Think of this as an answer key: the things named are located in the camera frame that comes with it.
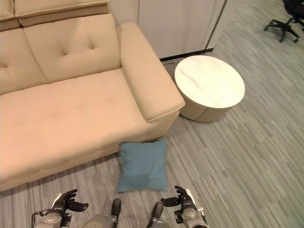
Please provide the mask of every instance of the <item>marble tabletop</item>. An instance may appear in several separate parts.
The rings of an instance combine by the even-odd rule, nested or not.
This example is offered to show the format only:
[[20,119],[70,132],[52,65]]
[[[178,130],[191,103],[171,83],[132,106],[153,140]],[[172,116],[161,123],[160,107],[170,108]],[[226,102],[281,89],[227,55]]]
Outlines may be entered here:
[[239,73],[224,61],[209,56],[183,59],[175,69],[175,81],[190,100],[210,108],[232,107],[245,94]]

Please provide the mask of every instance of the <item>chair base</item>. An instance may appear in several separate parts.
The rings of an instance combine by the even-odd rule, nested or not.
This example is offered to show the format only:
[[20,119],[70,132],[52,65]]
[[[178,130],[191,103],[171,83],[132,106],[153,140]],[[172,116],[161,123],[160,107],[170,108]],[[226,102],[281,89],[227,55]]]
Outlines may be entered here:
[[264,31],[267,31],[268,30],[268,27],[273,27],[273,28],[280,28],[282,31],[283,31],[283,34],[282,34],[282,37],[281,39],[279,40],[280,43],[283,42],[285,36],[286,36],[286,33],[289,32],[291,34],[293,34],[296,39],[294,40],[294,43],[298,42],[299,40],[299,36],[298,34],[296,34],[296,32],[291,28],[291,26],[289,25],[289,23],[291,23],[292,21],[294,21],[294,23],[299,23],[301,24],[302,26],[304,26],[304,23],[301,22],[298,18],[290,18],[286,23],[283,23],[281,21],[278,21],[278,20],[272,20],[265,28],[264,28]]

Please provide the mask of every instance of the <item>gray carpet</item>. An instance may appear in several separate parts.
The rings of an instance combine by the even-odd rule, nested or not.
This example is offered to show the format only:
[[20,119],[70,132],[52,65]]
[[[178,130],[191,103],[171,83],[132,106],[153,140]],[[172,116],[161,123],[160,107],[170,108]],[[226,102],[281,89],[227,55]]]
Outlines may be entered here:
[[[167,192],[114,194],[118,154],[24,184],[2,193],[2,226],[29,227],[31,213],[50,207],[59,192],[79,188],[89,209],[73,213],[71,227],[109,212],[120,197],[120,227],[146,227],[161,197],[174,185],[190,188],[212,228],[304,227],[304,33],[298,43],[280,31],[263,31],[271,19],[288,20],[280,0],[243,0],[209,55],[231,64],[243,77],[246,95],[225,117],[197,123],[179,117],[167,134]],[[176,60],[166,65],[173,75]],[[164,220],[176,225],[174,209]]]

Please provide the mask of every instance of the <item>sofa armrest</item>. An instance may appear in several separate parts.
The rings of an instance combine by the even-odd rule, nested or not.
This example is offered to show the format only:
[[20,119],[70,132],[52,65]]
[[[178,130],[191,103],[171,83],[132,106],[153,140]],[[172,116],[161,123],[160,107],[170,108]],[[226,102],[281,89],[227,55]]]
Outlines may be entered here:
[[182,96],[139,27],[125,23],[117,34],[123,73],[145,120],[151,122],[181,109],[185,105]]

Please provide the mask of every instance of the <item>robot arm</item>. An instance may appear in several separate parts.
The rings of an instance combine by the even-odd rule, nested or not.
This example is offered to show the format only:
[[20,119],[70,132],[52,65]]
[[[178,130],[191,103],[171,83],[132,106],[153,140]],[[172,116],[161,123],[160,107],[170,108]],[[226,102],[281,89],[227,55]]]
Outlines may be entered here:
[[[68,227],[71,222],[72,214],[66,213],[66,210],[85,211],[88,208],[87,203],[78,203],[73,199],[78,190],[74,189],[64,194],[59,194],[55,199],[51,209],[35,212],[32,215],[32,228],[61,228]],[[42,220],[35,224],[35,216],[40,215]]]
[[197,208],[189,190],[175,186],[178,197],[161,199],[165,207],[181,205],[180,210],[174,212],[176,222],[184,223],[186,228],[209,228],[202,208]]

